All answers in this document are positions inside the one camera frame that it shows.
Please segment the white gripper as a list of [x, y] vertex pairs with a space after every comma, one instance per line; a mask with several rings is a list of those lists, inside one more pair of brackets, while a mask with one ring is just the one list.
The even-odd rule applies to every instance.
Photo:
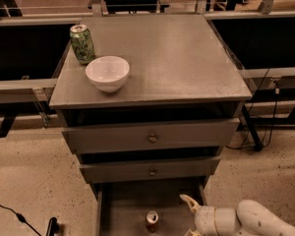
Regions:
[[182, 194], [180, 199], [185, 202], [191, 213], [195, 213], [195, 225], [197, 230], [189, 229], [184, 236], [216, 236], [213, 206], [200, 206], [197, 201], [188, 195]]

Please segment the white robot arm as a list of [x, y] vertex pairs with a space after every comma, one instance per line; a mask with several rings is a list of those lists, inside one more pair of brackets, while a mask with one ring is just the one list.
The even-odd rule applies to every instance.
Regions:
[[184, 236], [295, 236], [293, 225], [252, 200], [243, 200], [232, 208], [200, 206], [187, 195], [180, 198], [194, 215], [196, 226]]

